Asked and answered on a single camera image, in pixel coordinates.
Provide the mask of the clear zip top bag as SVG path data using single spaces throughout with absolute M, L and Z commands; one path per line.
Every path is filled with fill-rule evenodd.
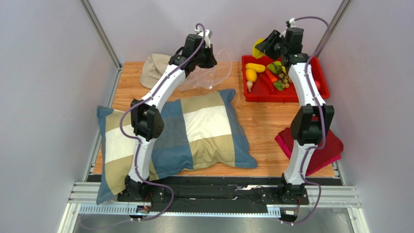
M 228 49 L 214 53 L 217 65 L 213 68 L 197 67 L 178 87 L 180 92 L 202 88 L 211 90 L 227 79 L 232 71 L 231 52 Z

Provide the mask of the yellow lemon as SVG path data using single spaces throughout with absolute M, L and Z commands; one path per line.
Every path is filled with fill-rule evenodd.
M 245 70 L 246 80 L 254 83 L 257 80 L 257 73 L 254 69 L 248 68 Z

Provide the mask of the red chili pepper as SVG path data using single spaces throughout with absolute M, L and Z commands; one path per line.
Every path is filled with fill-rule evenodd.
M 266 85 L 266 87 L 269 89 L 270 94 L 274 94 L 275 87 L 272 83 L 272 81 L 268 78 L 266 74 L 261 74 L 261 81 Z

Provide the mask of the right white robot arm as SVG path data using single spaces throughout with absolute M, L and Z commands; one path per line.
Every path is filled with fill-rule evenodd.
M 312 58 L 302 51 L 304 30 L 288 27 L 280 33 L 274 30 L 253 47 L 271 59 L 281 59 L 287 67 L 300 108 L 291 123 L 293 151 L 288 168 L 277 187 L 277 198 L 289 203 L 305 194 L 305 176 L 315 150 L 325 146 L 334 108 L 327 105 L 320 95 L 311 73 Z

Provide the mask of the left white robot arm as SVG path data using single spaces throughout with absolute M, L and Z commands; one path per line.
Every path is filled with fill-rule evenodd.
M 161 110 L 174 90 L 196 67 L 213 68 L 217 61 L 211 44 L 212 31 L 197 29 L 189 34 L 169 60 L 167 68 L 154 87 L 142 99 L 131 101 L 128 113 L 135 141 L 134 158 L 125 178 L 126 191 L 145 199 L 149 192 L 149 167 L 155 141 L 164 130 Z

